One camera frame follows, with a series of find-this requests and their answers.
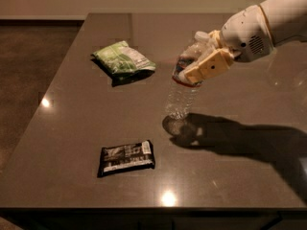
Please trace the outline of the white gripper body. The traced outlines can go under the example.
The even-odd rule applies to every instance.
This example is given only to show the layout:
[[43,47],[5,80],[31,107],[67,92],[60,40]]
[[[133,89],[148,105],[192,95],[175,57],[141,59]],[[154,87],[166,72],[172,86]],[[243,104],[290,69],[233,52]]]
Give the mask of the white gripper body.
[[260,6],[250,6],[231,16],[220,31],[223,45],[239,62],[251,62],[273,51],[271,33]]

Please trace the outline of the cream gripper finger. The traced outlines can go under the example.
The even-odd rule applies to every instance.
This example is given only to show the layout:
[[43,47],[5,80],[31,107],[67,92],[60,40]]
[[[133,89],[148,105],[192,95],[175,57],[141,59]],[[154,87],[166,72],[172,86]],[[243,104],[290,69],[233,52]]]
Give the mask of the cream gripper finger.
[[200,51],[204,53],[212,53],[213,51],[221,48],[220,32],[214,30],[210,33],[197,31],[195,39]]
[[214,78],[229,70],[233,63],[232,54],[226,49],[213,51],[204,59],[198,59],[182,71],[182,81],[187,84]]

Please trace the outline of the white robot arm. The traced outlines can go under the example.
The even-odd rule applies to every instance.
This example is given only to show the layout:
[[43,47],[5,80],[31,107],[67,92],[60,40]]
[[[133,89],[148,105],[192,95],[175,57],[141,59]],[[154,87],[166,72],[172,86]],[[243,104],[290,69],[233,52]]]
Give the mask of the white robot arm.
[[194,85],[226,72],[235,61],[251,62],[292,40],[305,40],[307,0],[266,0],[232,15],[210,33],[208,52],[179,73]]

